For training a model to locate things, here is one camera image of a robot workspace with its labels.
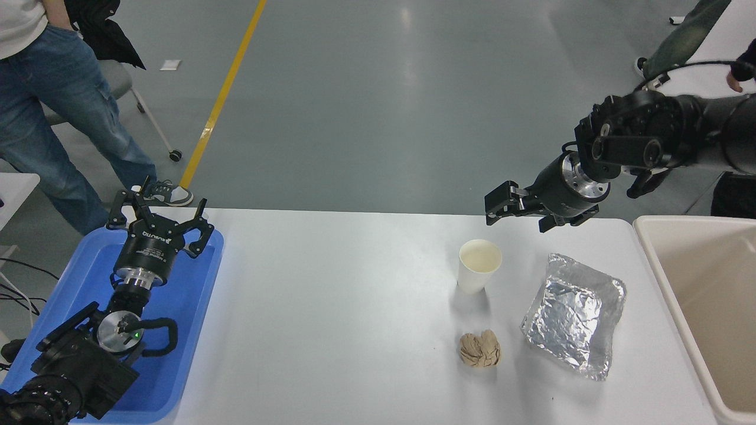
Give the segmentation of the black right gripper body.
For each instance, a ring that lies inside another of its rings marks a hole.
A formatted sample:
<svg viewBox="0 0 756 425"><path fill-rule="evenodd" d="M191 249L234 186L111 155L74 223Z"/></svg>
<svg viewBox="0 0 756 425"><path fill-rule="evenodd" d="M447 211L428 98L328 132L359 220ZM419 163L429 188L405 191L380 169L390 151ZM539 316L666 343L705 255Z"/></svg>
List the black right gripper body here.
<svg viewBox="0 0 756 425"><path fill-rule="evenodd" d="M574 217L598 204L598 183L584 172L578 154L559 156L527 190L529 214Z"/></svg>

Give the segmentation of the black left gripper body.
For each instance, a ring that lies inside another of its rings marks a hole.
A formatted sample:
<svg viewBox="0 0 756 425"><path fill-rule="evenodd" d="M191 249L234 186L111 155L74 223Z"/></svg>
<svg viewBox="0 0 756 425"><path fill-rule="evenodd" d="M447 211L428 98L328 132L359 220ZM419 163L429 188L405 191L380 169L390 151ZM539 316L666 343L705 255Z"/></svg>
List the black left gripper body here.
<svg viewBox="0 0 756 425"><path fill-rule="evenodd" d="M127 239L113 267L116 276L126 278L130 270L150 272L156 279L167 279L172 272L178 251L184 247L183 234L175 227L178 221L136 220L130 223Z"/></svg>

